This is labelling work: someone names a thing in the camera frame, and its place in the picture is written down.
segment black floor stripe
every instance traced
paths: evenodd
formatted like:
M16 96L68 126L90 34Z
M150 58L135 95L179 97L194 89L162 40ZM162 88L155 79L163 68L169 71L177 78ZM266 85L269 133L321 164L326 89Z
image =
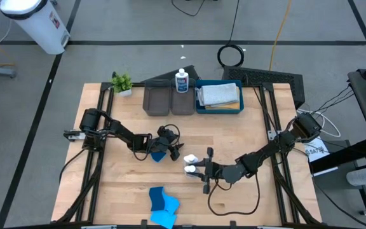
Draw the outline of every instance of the black floor stripe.
M226 40L158 40L158 41L88 41L70 40L67 45L224 45ZM231 41L234 45L273 45L274 41ZM37 45L35 41L3 41L1 45ZM360 46L366 45L366 41L278 41L277 45L294 46Z
M365 24L362 20L361 14L358 11L358 9L356 8L354 0L348 0L348 3L351 6L351 9L353 10L356 21L358 22L358 25L360 26L362 34L363 34L363 36L365 37L365 40L366 40L366 26L365 26Z
M0 45L37 45L35 41L1 41Z
M80 5L80 0L76 0L74 3L69 22L67 23L67 30L70 32L71 27L74 22L74 17L76 17L77 10ZM0 211L0 228L4 228L6 219L8 217L8 214L10 212L13 199L15 198L15 193L17 192L18 185L20 182L20 178L22 177L22 174L25 169L26 161L29 157L29 153L31 152L32 144L36 136L37 128L39 127L39 123L42 118L42 114L44 111L44 107L46 106L46 102L49 97L51 86L54 82L57 69L59 67L60 61L62 59L62 54L56 55L55 60L53 61L53 65L51 67L48 79L46 80L46 84L44 86L44 90L41 96L41 100L39 101L39 105L37 106L35 117L32 121L32 125L30 126L30 130L28 133L28 136L25 141L24 148L22 150L22 153L19 158L19 162L17 165L17 168L15 169L15 173L13 174L13 178L10 184L10 187L8 188L8 192L5 196L5 200L3 203L3 206Z

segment potted plant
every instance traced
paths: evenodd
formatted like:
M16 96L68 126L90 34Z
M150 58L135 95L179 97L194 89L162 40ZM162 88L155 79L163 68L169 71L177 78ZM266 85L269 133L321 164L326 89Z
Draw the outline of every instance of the potted plant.
M128 73L119 75L118 73L113 72L111 83L112 86L114 87L114 91L118 93L118 95L125 97L130 96L132 94L131 77Z

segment white container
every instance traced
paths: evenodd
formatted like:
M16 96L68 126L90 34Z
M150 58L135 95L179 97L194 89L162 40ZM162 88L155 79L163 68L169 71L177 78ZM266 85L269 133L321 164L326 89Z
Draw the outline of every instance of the white container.
M195 178L196 176L193 176L193 175L190 175L190 174L187 174L188 172L197 172L199 173L200 170L197 169L197 167L195 167L194 165L190 165L190 166L185 166L184 167L184 172L186 174L186 176L190 177L190 178Z
M130 95L132 95L132 90L129 89L129 90L126 90L126 91L123 91L123 92L118 92L118 95L122 96L122 97L130 96Z
M347 181L353 186L366 185L366 169L360 169L347 173Z
M64 52L70 34L49 0L2 0L0 10L47 54Z
M186 165L190 164L190 163L196 163L198 162L198 158L194 155L187 155L183 158L184 162L186 163Z
M176 92L184 93L189 90L189 73L185 73L184 69L179 69L175 75Z

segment cleaning solution bottle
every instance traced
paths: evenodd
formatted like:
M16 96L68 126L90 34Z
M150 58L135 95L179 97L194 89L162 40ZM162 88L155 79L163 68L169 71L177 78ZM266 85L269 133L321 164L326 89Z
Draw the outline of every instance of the cleaning solution bottle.
M176 92L184 93L189 90L189 74L184 72L184 69L179 69L179 73L175 75Z

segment white towel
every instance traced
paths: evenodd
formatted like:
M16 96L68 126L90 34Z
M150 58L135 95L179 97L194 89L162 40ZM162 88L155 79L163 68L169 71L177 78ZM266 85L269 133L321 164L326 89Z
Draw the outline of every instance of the white towel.
M200 106L221 106L239 101L235 83L205 85L196 90Z

